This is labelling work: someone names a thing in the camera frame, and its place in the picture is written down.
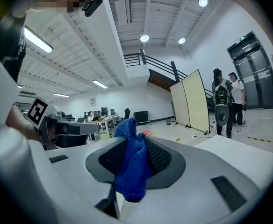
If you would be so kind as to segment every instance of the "black slot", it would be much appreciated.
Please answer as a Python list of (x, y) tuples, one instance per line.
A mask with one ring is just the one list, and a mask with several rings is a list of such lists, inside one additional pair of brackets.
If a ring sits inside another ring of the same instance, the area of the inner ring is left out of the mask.
[(232, 212), (236, 211), (246, 203), (246, 199), (226, 177), (220, 176), (212, 178), (211, 181)]
[(51, 163), (55, 163), (55, 162), (60, 162), (60, 161), (65, 160), (65, 159), (68, 159), (68, 157), (66, 155), (60, 155), (60, 156), (57, 156), (57, 157), (50, 158), (49, 161)]

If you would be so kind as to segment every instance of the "person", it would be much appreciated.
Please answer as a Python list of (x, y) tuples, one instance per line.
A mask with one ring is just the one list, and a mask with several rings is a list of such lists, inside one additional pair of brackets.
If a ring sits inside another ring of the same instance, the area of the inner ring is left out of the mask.
[(233, 119), (233, 124), (236, 125), (236, 127), (240, 127), (243, 125), (243, 106), (245, 104), (244, 83), (237, 78), (237, 75), (234, 72), (230, 73), (229, 77), (232, 81), (231, 85), (233, 87), (233, 108), (237, 115), (237, 119), (236, 117)]
[(94, 119), (93, 111), (89, 111), (88, 112), (88, 121), (93, 121), (93, 119)]
[[(17, 82), (23, 59), (26, 55), (24, 22), (29, 10), (72, 13), (90, 0), (15, 0), (0, 20), (0, 61), (12, 79)], [(20, 131), (27, 139), (39, 140), (37, 130), (12, 106), (6, 125)], [(54, 140), (55, 127), (50, 127), (50, 140)]]
[[(232, 137), (232, 126), (233, 126), (233, 117), (235, 117), (234, 115), (234, 109), (233, 109), (233, 103), (232, 103), (232, 100), (233, 100), (233, 96), (232, 96), (232, 85), (230, 84), (229, 80), (226, 80), (223, 78), (223, 75), (222, 75), (222, 71), (220, 69), (215, 69), (213, 71), (213, 74), (214, 74), (214, 81), (212, 83), (212, 92), (213, 94), (215, 95), (215, 91), (216, 91), (216, 88), (219, 86), (219, 85), (223, 85), (228, 91), (229, 91), (229, 102), (228, 102), (228, 109), (229, 109), (229, 117), (228, 117), (228, 122), (227, 122), (227, 129), (226, 129), (226, 134), (227, 134), (227, 138), (231, 139)], [(216, 133), (218, 135), (222, 135), (222, 129), (223, 129), (223, 126), (220, 126), (220, 125), (216, 125)]]

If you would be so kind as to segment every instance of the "ceiling beam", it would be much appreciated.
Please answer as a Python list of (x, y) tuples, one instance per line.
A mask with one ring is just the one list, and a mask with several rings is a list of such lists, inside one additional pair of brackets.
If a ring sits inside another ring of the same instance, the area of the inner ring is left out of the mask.
[(95, 52), (93, 47), (87, 42), (84, 35), (81, 33), (81, 31), (75, 25), (75, 23), (74, 23), (73, 19), (70, 17), (70, 15), (68, 13), (60, 14), (60, 20), (66, 26), (67, 30), (72, 33), (73, 37), (75, 37), (76, 40), (82, 46), (85, 46), (87, 48), (87, 50), (91, 54), (91, 57), (99, 63), (99, 65), (105, 70), (106, 74), (114, 79), (115, 77), (113, 76), (111, 71), (106, 67), (106, 65), (103, 63), (103, 61), (99, 58), (98, 54)]
[(177, 25), (179, 23), (180, 17), (183, 14), (183, 11), (184, 11), (184, 9), (185, 9), (185, 7), (187, 5), (187, 2), (188, 2), (188, 0), (182, 0), (182, 2), (180, 3), (180, 6), (179, 6), (178, 11), (177, 11), (176, 16), (175, 16), (175, 19), (174, 19), (174, 21), (172, 23), (172, 26), (170, 28), (170, 32), (169, 32), (168, 37), (167, 37), (167, 39), (165, 41), (165, 47), (167, 47), (169, 42), (170, 42), (171, 36), (174, 33), (174, 31), (175, 31), (175, 29), (176, 29), (176, 27), (177, 27)]
[(37, 61), (37, 62), (40, 62), (48, 67), (51, 67), (53, 69), (55, 69), (56, 71), (60, 72), (61, 74), (64, 74), (70, 78), (73, 78), (77, 81), (80, 81), (81, 83), (83, 83), (84, 85), (87, 85), (88, 87), (90, 88), (94, 88), (94, 85), (89, 82), (89, 81), (86, 81), (80, 77), (78, 77), (77, 75), (75, 74), (72, 74), (69, 70), (65, 70), (63, 67), (60, 67), (58, 64), (55, 64), (53, 62), (51, 62), (50, 60), (46, 59), (45, 57), (39, 55), (38, 53), (34, 52), (32, 49), (27, 49), (26, 50), (26, 56), (28, 56), (29, 58)]
[(180, 47), (183, 50), (188, 49), (191, 44), (198, 40), (198, 36), (202, 34), (202, 30), (205, 28), (206, 24), (210, 21), (212, 17), (216, 17), (218, 14), (218, 9), (223, 7), (223, 3), (226, 0), (210, 0), (208, 3), (208, 7), (204, 10), (196, 25), (190, 31), (190, 33), (186, 37), (186, 42)]
[(146, 33), (147, 33), (147, 30), (148, 30), (150, 3), (151, 3), (151, 0), (146, 0), (146, 12), (145, 12), (145, 20), (144, 20), (143, 34), (146, 34)]
[(27, 92), (32, 92), (32, 93), (36, 93), (37, 95), (44, 95), (44, 96), (50, 96), (50, 95), (54, 95), (53, 92), (51, 91), (43, 91), (40, 89), (36, 89), (34, 87), (26, 87), (26, 85), (22, 85), (22, 89), (21, 91), (27, 91)]
[(77, 94), (82, 94), (83, 93), (83, 92), (78, 91), (76, 89), (73, 89), (73, 88), (70, 88), (70, 87), (65, 87), (63, 85), (54, 83), (52, 81), (48, 81), (48, 80), (45, 80), (45, 79), (30, 75), (30, 74), (25, 73), (23, 71), (20, 71), (19, 75), (21, 77), (23, 77), (23, 78), (26, 78), (26, 79), (29, 79), (29, 80), (32, 80), (32, 81), (36, 81), (36, 82), (39, 82), (39, 83), (47, 84), (47, 85), (50, 85), (50, 86), (53, 86), (53, 87), (56, 87), (56, 88), (60, 88), (60, 89), (63, 89), (65, 91), (72, 91), (72, 92), (77, 93)]

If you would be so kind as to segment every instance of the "folding screen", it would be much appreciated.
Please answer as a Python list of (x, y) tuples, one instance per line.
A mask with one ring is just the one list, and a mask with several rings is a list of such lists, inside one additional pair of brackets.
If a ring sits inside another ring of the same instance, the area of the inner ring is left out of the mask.
[(187, 98), (185, 97), (182, 82), (173, 85), (172, 87), (170, 87), (170, 89), (173, 99), (176, 121), (178, 122), (178, 124), (189, 125)]
[(191, 127), (209, 133), (209, 113), (199, 70), (196, 70), (181, 82), (187, 98)]

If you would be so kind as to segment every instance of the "desk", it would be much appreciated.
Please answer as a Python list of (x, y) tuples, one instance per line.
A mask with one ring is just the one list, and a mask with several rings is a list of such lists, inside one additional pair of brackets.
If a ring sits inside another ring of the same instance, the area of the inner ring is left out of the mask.
[(108, 131), (108, 122), (109, 121), (113, 121), (113, 124), (114, 124), (114, 129), (115, 129), (115, 123), (114, 123), (114, 120), (112, 118), (107, 118), (107, 119), (104, 119), (104, 120), (101, 120), (101, 121), (88, 121), (87, 123), (92, 123), (92, 124), (99, 124), (101, 126), (103, 126), (102, 124), (105, 124), (105, 129), (107, 131), (107, 137), (108, 139), (110, 139), (110, 136), (109, 136), (109, 131)]

